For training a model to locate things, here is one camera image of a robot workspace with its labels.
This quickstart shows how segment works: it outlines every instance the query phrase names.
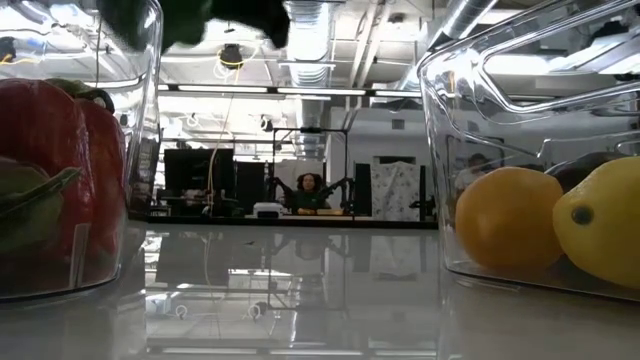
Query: orange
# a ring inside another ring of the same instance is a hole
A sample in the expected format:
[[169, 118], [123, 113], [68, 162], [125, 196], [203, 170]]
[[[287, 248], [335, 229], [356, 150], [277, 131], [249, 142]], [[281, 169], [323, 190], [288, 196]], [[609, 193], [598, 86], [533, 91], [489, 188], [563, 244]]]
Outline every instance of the orange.
[[486, 268], [545, 269], [562, 255], [553, 229], [553, 207], [562, 195], [553, 176], [500, 168], [458, 199], [456, 235], [469, 257]]

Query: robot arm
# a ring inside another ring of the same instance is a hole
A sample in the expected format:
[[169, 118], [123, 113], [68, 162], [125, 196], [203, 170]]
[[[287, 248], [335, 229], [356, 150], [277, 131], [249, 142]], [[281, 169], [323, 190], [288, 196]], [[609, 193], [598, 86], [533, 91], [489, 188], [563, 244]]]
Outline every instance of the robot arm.
[[288, 187], [285, 183], [280, 180], [278, 177], [272, 177], [267, 179], [267, 194], [269, 196], [270, 201], [274, 201], [276, 198], [276, 188], [280, 186], [282, 191], [284, 192], [284, 197], [287, 200], [293, 199], [295, 197], [294, 191]]
[[333, 183], [326, 188], [320, 190], [318, 194], [318, 198], [322, 201], [326, 201], [334, 191], [338, 188], [342, 189], [342, 198], [340, 202], [340, 207], [347, 211], [350, 210], [350, 205], [353, 202], [353, 190], [354, 190], [354, 181], [351, 178], [344, 177], [338, 180], [336, 183]]

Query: black monitor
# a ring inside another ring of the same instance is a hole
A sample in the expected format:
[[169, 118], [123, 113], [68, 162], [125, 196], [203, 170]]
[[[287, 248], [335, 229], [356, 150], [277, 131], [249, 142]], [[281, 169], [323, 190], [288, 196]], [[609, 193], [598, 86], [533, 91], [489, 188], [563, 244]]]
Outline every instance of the black monitor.
[[[170, 149], [164, 151], [166, 187], [173, 191], [206, 190], [213, 149]], [[213, 166], [214, 189], [234, 197], [236, 187], [232, 149], [218, 149]]]

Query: transparent bin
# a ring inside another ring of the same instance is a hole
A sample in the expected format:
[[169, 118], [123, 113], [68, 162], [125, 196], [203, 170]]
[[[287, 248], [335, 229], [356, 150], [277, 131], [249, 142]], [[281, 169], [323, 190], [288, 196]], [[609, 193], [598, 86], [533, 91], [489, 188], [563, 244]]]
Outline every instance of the transparent bin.
[[548, 1], [421, 63], [450, 271], [640, 301], [639, 3]]
[[130, 257], [155, 171], [140, 154], [158, 142], [162, 13], [109, 3], [0, 0], [0, 299], [98, 285]]

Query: lemon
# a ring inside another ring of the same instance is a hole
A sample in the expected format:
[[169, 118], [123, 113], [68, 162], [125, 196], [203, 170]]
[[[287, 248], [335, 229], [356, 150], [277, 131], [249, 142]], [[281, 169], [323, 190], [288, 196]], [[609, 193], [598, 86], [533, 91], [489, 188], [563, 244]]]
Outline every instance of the lemon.
[[456, 235], [488, 269], [540, 271], [562, 255], [553, 207], [563, 195], [550, 175], [503, 167], [476, 180], [456, 205]]
[[595, 169], [553, 209], [560, 246], [580, 269], [640, 289], [640, 157]]

